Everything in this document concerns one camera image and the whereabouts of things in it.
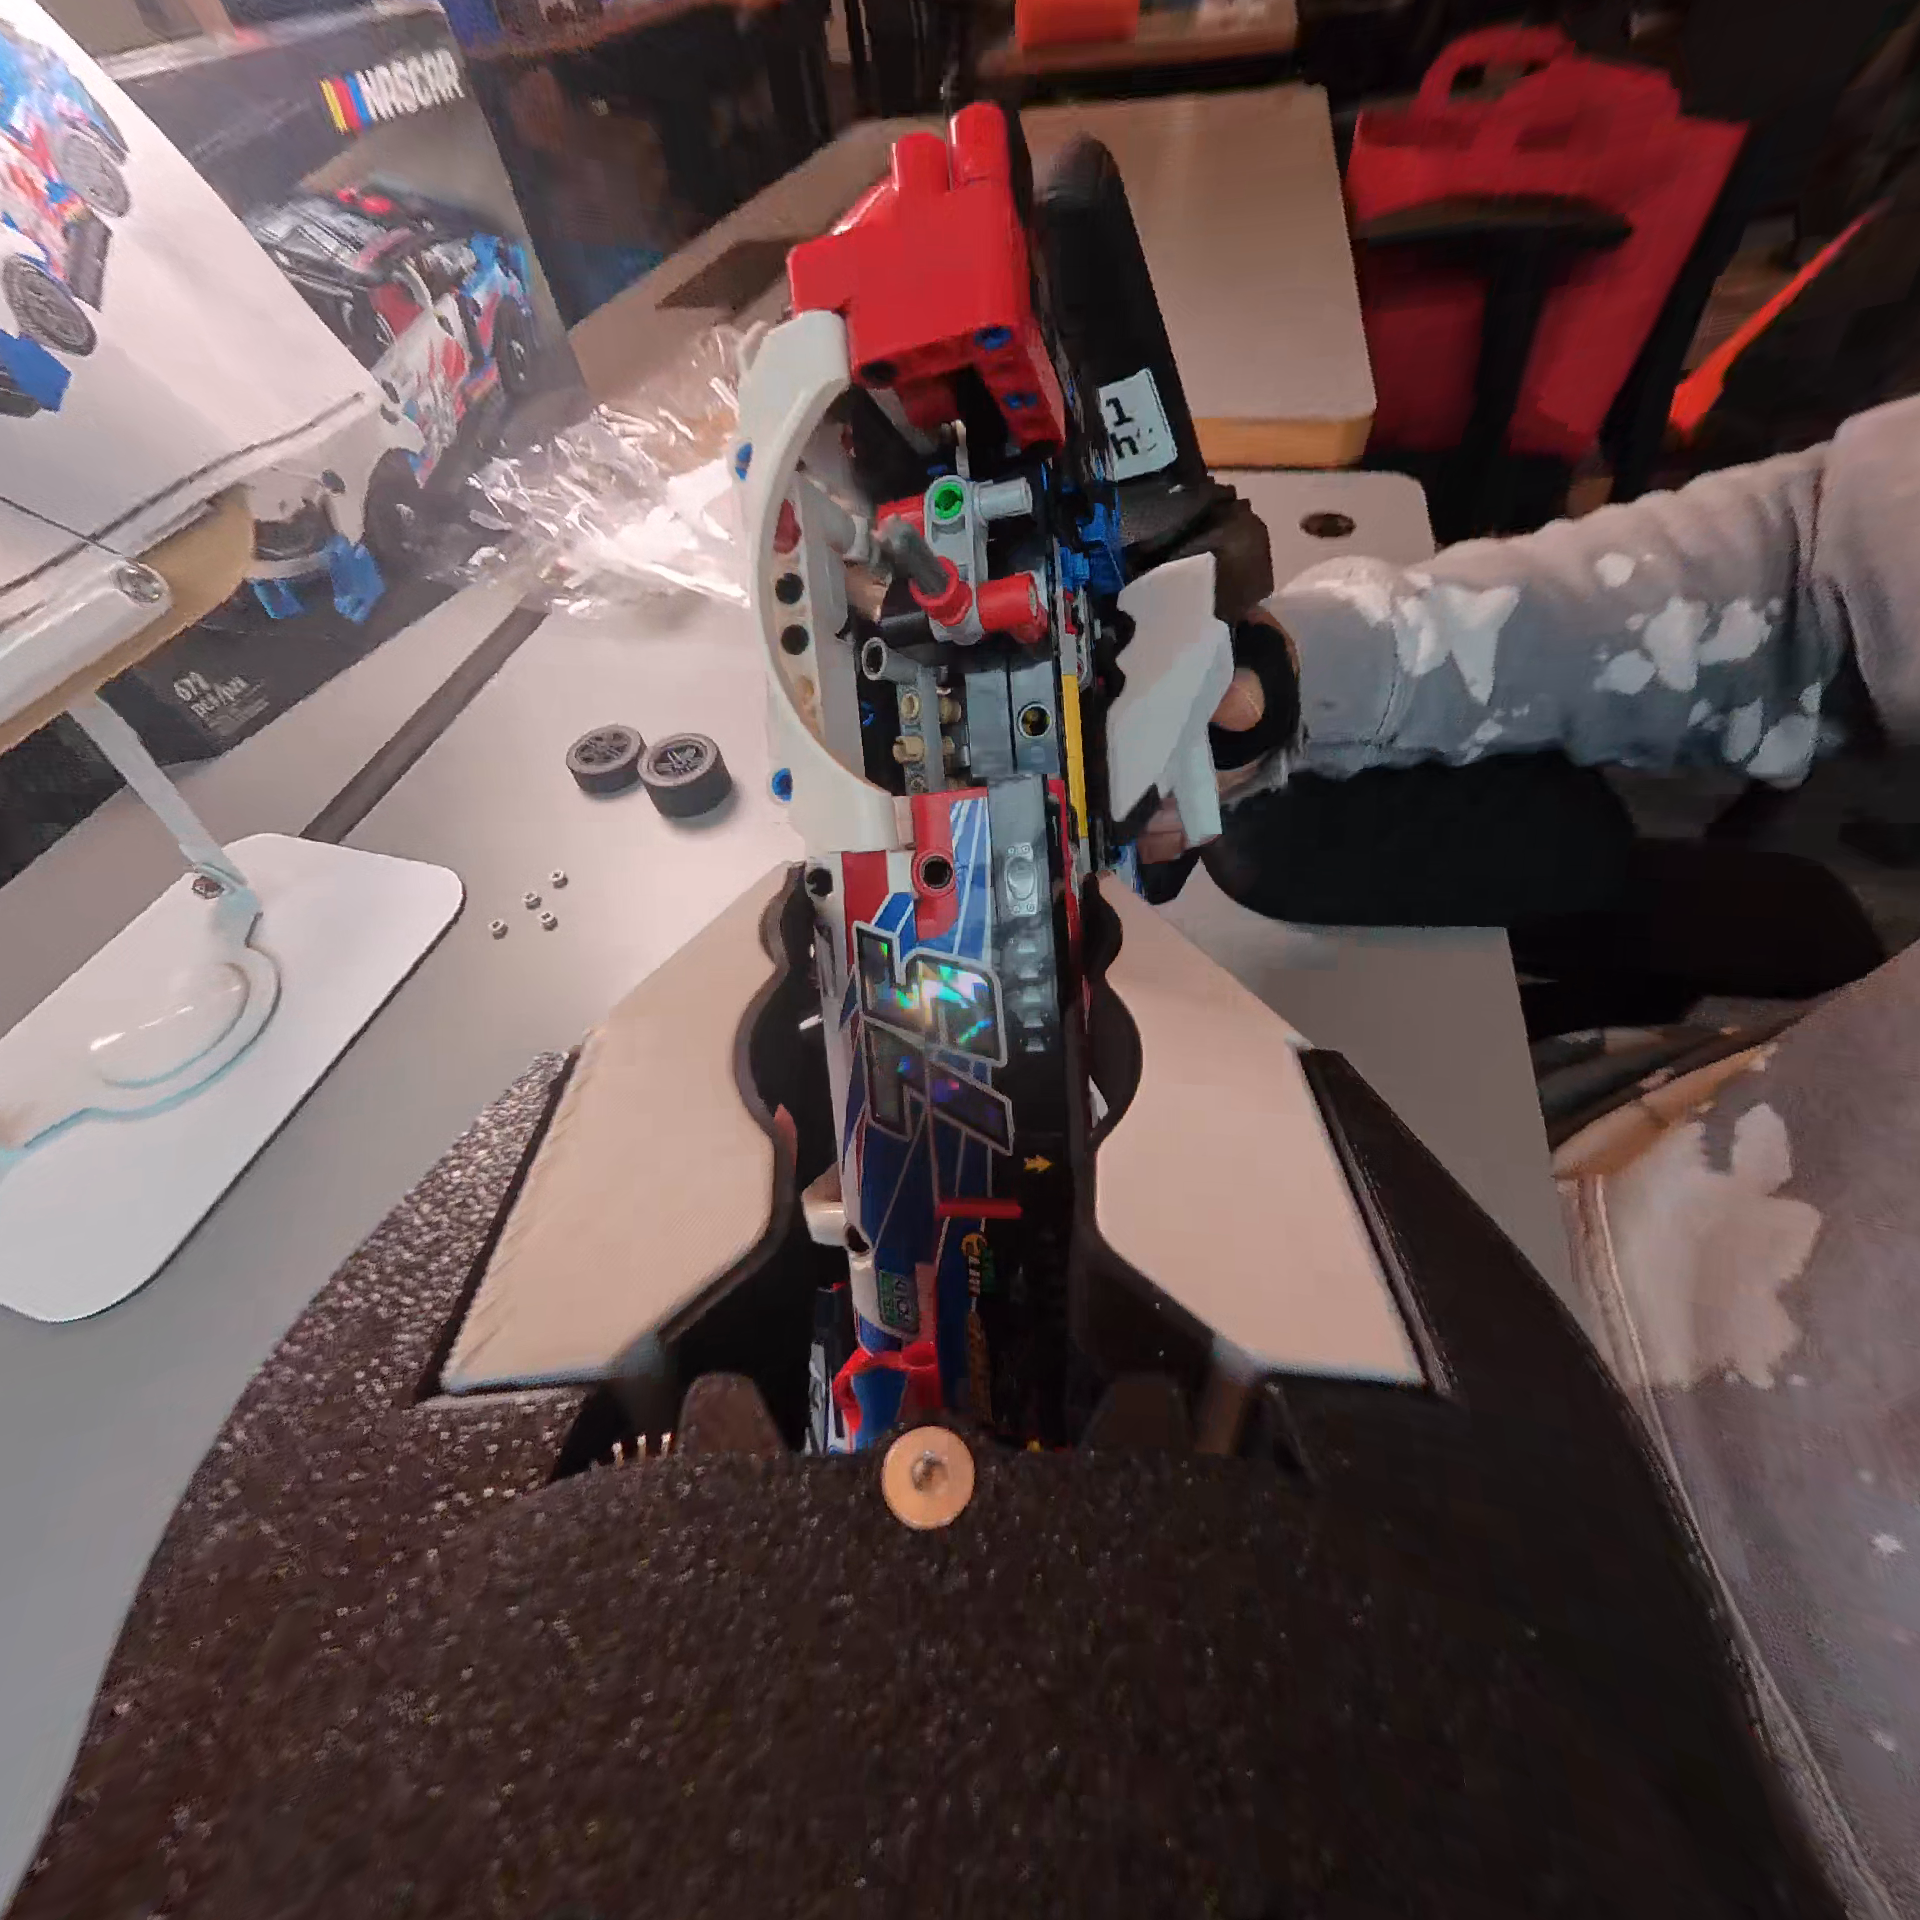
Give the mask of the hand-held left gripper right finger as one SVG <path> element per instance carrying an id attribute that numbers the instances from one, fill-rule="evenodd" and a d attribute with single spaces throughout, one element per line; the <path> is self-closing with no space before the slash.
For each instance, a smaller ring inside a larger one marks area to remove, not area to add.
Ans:
<path id="1" fill-rule="evenodd" d="M 1307 1046 L 1124 883 L 1084 894 L 1098 1114 L 1069 1330 L 1098 1380 L 1423 1391 L 1415 1328 L 1309 1086 Z"/>

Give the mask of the white book stand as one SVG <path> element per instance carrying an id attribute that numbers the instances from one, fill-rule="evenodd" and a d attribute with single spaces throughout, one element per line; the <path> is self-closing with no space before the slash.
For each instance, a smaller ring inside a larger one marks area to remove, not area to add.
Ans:
<path id="1" fill-rule="evenodd" d="M 261 832 L 224 844 L 102 687 L 237 586 L 237 487 L 147 555 L 5 618 L 5 752 L 64 713 L 182 876 L 3 1043 L 3 1296 L 76 1323 L 143 1290 L 463 910 L 451 868 Z"/>

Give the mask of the black chair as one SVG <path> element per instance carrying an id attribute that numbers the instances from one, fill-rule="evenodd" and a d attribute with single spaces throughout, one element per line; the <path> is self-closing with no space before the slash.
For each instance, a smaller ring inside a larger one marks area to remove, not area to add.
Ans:
<path id="1" fill-rule="evenodd" d="M 1551 194 L 1431 200 L 1358 224 L 1364 266 L 1422 259 L 1482 286 L 1471 409 L 1459 441 L 1415 466 L 1438 482 L 1439 532 L 1502 532 L 1512 491 L 1507 434 L 1551 289 L 1583 259 L 1621 250 L 1632 232 L 1603 203 Z"/>

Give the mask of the person's right hand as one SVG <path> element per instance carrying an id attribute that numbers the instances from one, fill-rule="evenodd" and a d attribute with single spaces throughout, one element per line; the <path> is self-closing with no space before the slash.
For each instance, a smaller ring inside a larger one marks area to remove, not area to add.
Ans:
<path id="1" fill-rule="evenodd" d="M 1298 748 L 1302 702 L 1296 665 L 1286 654 L 1238 664 L 1206 738 L 1222 793 L 1258 784 Z"/>

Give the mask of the toy car set box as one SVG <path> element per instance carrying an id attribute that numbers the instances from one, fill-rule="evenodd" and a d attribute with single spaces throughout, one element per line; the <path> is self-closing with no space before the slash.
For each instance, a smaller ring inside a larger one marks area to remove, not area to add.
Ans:
<path id="1" fill-rule="evenodd" d="M 5 480 L 149 345 L 160 137 L 378 390 L 379 444 L 259 523 L 250 576 L 102 697 L 164 766 L 215 762 L 459 583 L 484 468 L 584 409 L 579 361 L 442 4 L 287 15 L 87 67 L 5 4 Z"/>

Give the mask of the person's grey mottled clothing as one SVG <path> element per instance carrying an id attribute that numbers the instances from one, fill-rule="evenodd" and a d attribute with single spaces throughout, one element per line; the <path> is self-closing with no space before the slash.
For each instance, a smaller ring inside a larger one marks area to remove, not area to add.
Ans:
<path id="1" fill-rule="evenodd" d="M 1917 950 L 1551 1150 L 1575 1288 L 1848 1916 L 1917 1913 Z"/>

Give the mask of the clear plastic bag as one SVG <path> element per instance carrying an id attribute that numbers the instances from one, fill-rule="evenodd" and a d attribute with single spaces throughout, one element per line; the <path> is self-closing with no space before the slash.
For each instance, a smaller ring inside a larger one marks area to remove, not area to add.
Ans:
<path id="1" fill-rule="evenodd" d="M 750 603 L 736 505 L 738 386 L 766 328 L 709 328 L 613 404 L 467 487 L 470 545 L 439 576 L 548 612 Z"/>

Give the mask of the toy brick race car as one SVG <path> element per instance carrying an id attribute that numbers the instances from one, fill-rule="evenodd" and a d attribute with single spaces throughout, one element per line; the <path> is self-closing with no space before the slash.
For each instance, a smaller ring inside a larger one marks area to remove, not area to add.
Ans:
<path id="1" fill-rule="evenodd" d="M 1023 136 L 974 103 L 790 250 L 736 398 L 848 1255 L 822 1449 L 940 1410 L 1063 1449 L 1078 1420 L 1080 903 L 1114 835 L 1084 721 L 1124 572 L 1048 296 Z"/>

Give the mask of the beige table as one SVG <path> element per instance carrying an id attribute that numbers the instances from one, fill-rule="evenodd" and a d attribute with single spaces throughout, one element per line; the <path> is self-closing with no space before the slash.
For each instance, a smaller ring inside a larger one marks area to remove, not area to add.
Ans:
<path id="1" fill-rule="evenodd" d="M 1023 113 L 1043 176 L 1077 140 L 1116 160 L 1214 471 L 1349 468 L 1375 414 L 1327 97 L 1258 88 Z M 784 260 L 932 120 L 862 121 L 686 242 L 568 335 L 613 403 L 698 335 L 780 323 Z"/>

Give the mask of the toy car instruction booklet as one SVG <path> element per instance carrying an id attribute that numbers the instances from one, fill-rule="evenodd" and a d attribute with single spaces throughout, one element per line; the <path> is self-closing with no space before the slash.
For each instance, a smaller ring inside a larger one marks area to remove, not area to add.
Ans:
<path id="1" fill-rule="evenodd" d="M 362 545 L 414 432 L 184 155 L 39 4 L 3 35 L 5 586 L 244 490 Z"/>

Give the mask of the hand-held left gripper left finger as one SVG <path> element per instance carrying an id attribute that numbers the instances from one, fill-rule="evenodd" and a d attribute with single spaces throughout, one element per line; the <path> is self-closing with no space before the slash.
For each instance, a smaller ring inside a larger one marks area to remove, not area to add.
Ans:
<path id="1" fill-rule="evenodd" d="M 439 1393 L 638 1380 L 774 1246 L 792 1152 L 752 1081 L 752 1023 L 787 980 L 778 864 L 580 1046 L 519 1177 Z"/>

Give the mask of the person's dark trousers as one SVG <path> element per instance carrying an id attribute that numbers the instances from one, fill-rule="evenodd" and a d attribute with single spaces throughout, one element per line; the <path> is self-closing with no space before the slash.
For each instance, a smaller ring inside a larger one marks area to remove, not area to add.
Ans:
<path id="1" fill-rule="evenodd" d="M 1647 838 L 1560 755 L 1296 774 L 1222 815 L 1214 883 L 1274 921 L 1500 928 L 1533 1041 L 1678 1024 L 1701 1001 L 1808 1001 L 1887 960 L 1806 855 Z"/>

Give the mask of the person's right forearm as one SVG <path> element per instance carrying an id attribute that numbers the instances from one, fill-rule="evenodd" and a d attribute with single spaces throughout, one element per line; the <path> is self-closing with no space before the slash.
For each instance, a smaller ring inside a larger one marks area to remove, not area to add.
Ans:
<path id="1" fill-rule="evenodd" d="M 1915 750 L 1917 398 L 1420 568 L 1319 563 L 1271 610 L 1317 776 L 1560 752 L 1788 787 L 1854 705 Z"/>

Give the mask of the red fabric bag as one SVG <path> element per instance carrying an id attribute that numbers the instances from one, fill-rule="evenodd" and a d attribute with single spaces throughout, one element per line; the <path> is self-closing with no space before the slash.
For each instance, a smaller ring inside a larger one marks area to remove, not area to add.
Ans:
<path id="1" fill-rule="evenodd" d="M 1575 201 L 1626 226 L 1549 284 L 1503 444 L 1597 444 L 1747 145 L 1692 114 L 1664 72 L 1581 55 L 1554 28 L 1454 40 L 1403 108 L 1359 110 L 1346 203 L 1375 385 L 1368 452 L 1442 452 L 1471 411 L 1484 281 L 1384 226 L 1454 201 Z"/>

